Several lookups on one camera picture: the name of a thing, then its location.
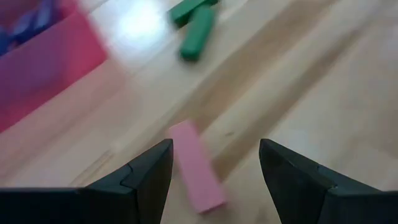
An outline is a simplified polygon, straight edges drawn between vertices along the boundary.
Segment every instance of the hardwood floor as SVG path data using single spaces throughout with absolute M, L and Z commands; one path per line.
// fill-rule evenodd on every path
M 0 134 L 0 185 L 89 184 L 192 119 L 229 204 L 195 214 L 175 169 L 162 223 L 280 223 L 260 138 L 398 189 L 398 2 L 224 0 L 196 65 L 176 54 L 177 2 L 81 0 L 111 56 Z

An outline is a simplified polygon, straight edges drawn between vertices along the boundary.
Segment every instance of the pink block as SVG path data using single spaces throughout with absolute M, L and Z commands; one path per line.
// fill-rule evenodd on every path
M 9 14 L 14 15 L 26 10 L 23 3 L 31 7 L 36 1 L 7 2 L 16 12 Z M 106 60 L 106 52 L 78 5 L 63 0 L 60 10 L 61 21 L 0 57 L 0 132 Z M 0 19 L 11 22 L 4 16 Z
M 208 211 L 226 202 L 204 145 L 191 121 L 184 121 L 169 129 L 174 141 L 174 153 L 180 166 L 188 197 L 198 213 Z

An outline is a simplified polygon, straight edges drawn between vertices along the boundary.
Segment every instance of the pink bin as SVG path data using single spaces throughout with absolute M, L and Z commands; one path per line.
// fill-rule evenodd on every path
M 0 0 L 0 25 L 9 27 L 39 0 Z M 0 57 L 0 132 L 92 71 L 106 58 L 78 4 L 60 0 L 61 20 Z

